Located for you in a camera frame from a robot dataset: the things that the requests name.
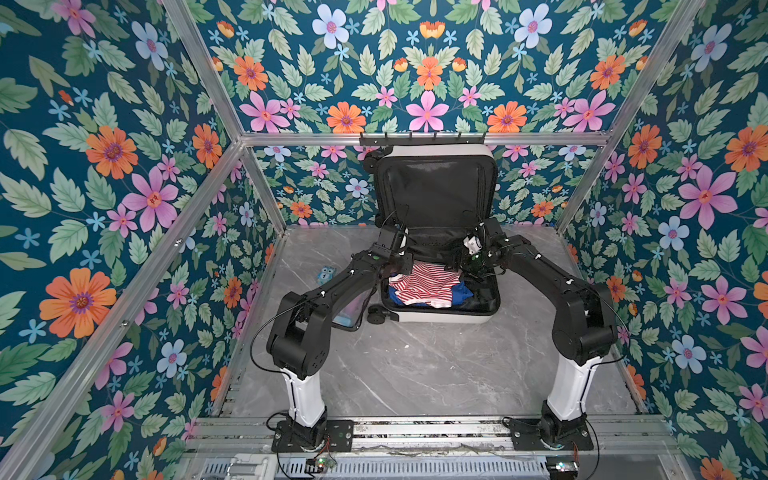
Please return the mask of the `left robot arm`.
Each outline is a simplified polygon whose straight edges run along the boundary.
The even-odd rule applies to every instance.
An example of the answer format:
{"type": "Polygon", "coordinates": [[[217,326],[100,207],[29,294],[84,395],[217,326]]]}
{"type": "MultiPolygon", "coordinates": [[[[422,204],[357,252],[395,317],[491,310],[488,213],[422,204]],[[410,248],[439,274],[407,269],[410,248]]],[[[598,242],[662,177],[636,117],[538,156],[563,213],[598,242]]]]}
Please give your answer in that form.
{"type": "Polygon", "coordinates": [[[281,299],[266,351],[287,388],[289,432],[285,436],[301,447],[317,448],[326,442],[328,413],[320,370],[330,353],[334,320],[353,300],[370,296],[384,276],[410,271],[413,260],[405,252],[405,243],[404,228],[383,226],[377,240],[353,254],[347,267],[331,280],[281,299]]]}

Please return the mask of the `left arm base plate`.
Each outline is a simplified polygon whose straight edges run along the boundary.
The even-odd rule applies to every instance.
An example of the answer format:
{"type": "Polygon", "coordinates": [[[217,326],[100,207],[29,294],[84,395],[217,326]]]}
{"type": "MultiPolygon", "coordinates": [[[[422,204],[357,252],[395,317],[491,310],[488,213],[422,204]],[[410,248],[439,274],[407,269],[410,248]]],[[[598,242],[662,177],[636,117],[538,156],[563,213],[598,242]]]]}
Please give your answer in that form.
{"type": "Polygon", "coordinates": [[[331,453],[350,452],[355,423],[352,420],[321,420],[314,427],[305,427],[292,420],[277,424],[271,445],[273,453],[331,453]]]}

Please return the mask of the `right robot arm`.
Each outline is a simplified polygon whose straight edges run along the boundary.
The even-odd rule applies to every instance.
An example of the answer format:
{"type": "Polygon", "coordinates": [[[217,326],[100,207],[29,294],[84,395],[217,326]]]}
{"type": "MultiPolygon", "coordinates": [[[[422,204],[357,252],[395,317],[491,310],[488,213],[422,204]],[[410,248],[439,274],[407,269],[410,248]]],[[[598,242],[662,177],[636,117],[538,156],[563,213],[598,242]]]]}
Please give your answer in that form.
{"type": "Polygon", "coordinates": [[[534,286],[555,308],[551,338],[559,354],[550,394],[536,431],[551,450],[583,441],[591,447],[585,400],[595,370],[618,339],[609,290],[576,278],[521,235],[509,236],[487,219],[463,240],[460,269],[476,277],[500,268],[534,286]]]}

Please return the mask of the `red white striped garment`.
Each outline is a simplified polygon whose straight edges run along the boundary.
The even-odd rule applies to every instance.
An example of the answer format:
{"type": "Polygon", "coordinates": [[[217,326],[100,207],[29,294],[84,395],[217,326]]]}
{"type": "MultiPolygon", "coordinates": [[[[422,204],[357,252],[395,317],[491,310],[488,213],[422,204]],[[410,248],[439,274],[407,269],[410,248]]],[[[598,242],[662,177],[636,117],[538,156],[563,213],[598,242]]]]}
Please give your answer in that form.
{"type": "Polygon", "coordinates": [[[449,308],[453,305],[453,287],[461,283],[461,274],[444,266],[415,261],[410,274],[400,273],[388,279],[395,297],[403,305],[449,308]]]}

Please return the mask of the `clear toiletry pouch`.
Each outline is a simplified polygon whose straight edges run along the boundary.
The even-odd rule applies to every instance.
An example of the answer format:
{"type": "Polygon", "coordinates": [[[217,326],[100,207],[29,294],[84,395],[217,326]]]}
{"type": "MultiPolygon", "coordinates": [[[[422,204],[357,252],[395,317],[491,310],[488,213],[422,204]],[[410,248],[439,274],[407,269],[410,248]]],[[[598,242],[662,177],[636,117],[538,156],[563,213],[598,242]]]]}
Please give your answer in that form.
{"type": "Polygon", "coordinates": [[[355,297],[334,317],[332,327],[347,332],[357,331],[362,326],[362,322],[375,292],[376,288],[373,287],[355,297]]]}

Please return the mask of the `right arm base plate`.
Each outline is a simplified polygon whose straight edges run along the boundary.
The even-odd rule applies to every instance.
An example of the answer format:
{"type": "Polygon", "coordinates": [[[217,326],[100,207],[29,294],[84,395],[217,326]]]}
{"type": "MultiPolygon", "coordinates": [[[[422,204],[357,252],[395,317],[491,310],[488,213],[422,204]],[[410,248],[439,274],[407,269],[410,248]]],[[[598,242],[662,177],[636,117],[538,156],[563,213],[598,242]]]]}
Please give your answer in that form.
{"type": "Polygon", "coordinates": [[[596,447],[587,420],[586,415],[568,421],[544,415],[541,418],[504,417],[502,424],[509,429],[514,448],[519,451],[593,451],[596,447]]]}

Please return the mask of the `blue cloth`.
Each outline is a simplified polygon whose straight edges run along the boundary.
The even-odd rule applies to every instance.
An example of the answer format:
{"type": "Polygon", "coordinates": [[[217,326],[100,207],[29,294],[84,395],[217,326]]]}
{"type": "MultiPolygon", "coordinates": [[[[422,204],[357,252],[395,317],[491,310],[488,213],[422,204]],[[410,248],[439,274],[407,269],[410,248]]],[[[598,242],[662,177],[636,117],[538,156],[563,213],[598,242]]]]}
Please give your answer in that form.
{"type": "Polygon", "coordinates": [[[460,282],[451,287],[451,299],[445,300],[444,298],[427,298],[426,300],[407,300],[406,294],[392,286],[388,287],[388,298],[399,306],[418,306],[418,307],[431,307],[431,308],[450,308],[460,306],[467,300],[474,296],[473,292],[465,285],[464,282],[460,282]]]}

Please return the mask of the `white hard-shell suitcase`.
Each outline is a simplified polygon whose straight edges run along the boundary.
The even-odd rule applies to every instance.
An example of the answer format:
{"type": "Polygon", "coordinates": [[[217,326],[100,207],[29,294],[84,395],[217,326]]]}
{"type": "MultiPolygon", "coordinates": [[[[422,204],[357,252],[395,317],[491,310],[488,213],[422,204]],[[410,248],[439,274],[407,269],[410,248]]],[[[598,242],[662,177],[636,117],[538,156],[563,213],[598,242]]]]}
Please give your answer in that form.
{"type": "Polygon", "coordinates": [[[394,146],[366,153],[363,165],[377,196],[376,225],[404,228],[414,262],[459,272],[474,294],[450,308],[399,306],[388,298],[390,277],[383,278],[381,300],[369,306],[368,321],[488,321],[501,306],[496,274],[469,276],[459,263],[463,238],[491,213],[498,168],[490,150],[484,145],[394,146]]]}

